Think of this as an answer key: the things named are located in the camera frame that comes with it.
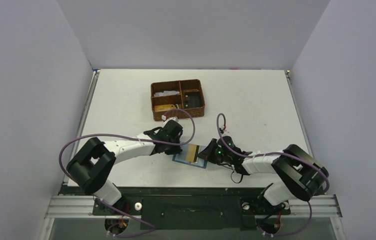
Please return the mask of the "blue leather card holder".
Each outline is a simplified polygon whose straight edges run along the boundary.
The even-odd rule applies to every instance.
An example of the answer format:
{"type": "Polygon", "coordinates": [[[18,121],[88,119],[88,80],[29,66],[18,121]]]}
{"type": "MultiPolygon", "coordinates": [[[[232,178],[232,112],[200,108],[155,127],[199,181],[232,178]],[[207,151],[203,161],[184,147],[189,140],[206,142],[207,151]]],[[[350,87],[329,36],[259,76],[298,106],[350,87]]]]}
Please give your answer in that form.
{"type": "Polygon", "coordinates": [[[205,169],[207,167],[207,161],[198,156],[198,154],[205,148],[206,146],[196,144],[183,145],[181,146],[182,151],[173,155],[172,161],[191,167],[205,169]]]}

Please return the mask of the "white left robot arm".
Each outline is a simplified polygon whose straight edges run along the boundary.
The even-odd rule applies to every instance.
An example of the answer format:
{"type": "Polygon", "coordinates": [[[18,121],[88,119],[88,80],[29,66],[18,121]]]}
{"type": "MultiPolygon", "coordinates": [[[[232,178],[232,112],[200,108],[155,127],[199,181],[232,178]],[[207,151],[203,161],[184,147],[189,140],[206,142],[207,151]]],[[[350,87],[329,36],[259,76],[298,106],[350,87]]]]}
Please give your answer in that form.
{"type": "Polygon", "coordinates": [[[118,208],[124,201],[122,193],[108,180],[113,166],[140,156],[178,154],[182,151],[182,133],[182,126],[173,118],[165,121],[163,126],[144,131],[133,140],[101,141],[92,137],[69,161],[66,170],[85,194],[94,195],[118,208]]]}

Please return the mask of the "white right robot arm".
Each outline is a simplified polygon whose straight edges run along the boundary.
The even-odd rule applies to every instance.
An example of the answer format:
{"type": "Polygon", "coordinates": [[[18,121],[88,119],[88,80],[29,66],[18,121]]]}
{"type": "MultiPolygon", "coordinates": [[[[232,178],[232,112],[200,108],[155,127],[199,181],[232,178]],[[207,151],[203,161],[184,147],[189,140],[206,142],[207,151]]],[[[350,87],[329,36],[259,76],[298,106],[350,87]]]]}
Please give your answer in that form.
{"type": "Polygon", "coordinates": [[[225,135],[212,139],[197,156],[209,163],[230,167],[242,176],[277,175],[279,180],[270,183],[258,197],[269,207],[292,199],[307,202],[329,183],[326,168],[296,144],[276,152],[250,152],[241,150],[225,135]]]}

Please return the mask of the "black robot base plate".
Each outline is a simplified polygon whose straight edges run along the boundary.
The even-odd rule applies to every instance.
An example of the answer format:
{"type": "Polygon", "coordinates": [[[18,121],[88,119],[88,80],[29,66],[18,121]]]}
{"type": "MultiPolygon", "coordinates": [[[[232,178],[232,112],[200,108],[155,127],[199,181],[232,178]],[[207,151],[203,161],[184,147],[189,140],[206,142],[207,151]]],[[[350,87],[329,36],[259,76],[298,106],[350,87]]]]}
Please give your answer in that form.
{"type": "Polygon", "coordinates": [[[105,205],[79,187],[64,185],[59,194],[92,200],[90,216],[104,217],[106,227],[121,230],[133,218],[142,230],[255,230],[261,221],[273,224],[291,213],[288,201],[266,206],[258,197],[263,188],[244,187],[121,187],[123,204],[105,205]]]}

